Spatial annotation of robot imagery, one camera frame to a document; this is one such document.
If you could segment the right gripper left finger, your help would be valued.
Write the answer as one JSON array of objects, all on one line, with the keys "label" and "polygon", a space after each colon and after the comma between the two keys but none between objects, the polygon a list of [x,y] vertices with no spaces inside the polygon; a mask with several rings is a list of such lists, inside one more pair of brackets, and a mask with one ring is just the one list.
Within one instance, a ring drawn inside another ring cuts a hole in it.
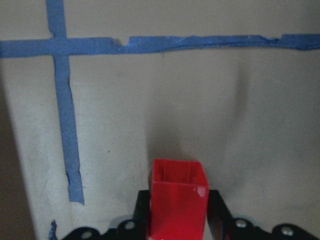
[{"label": "right gripper left finger", "polygon": [[79,227],[67,234],[64,240],[147,240],[150,225],[150,191],[140,190],[137,194],[132,218],[121,221],[100,233],[92,227]]}]

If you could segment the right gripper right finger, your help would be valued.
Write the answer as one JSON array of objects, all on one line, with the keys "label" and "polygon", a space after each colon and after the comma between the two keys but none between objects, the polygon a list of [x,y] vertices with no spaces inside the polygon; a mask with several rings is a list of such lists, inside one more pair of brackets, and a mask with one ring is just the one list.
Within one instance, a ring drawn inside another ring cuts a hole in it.
[{"label": "right gripper right finger", "polygon": [[305,229],[290,223],[268,232],[242,217],[233,217],[218,190],[210,190],[207,223],[214,240],[317,240]]}]

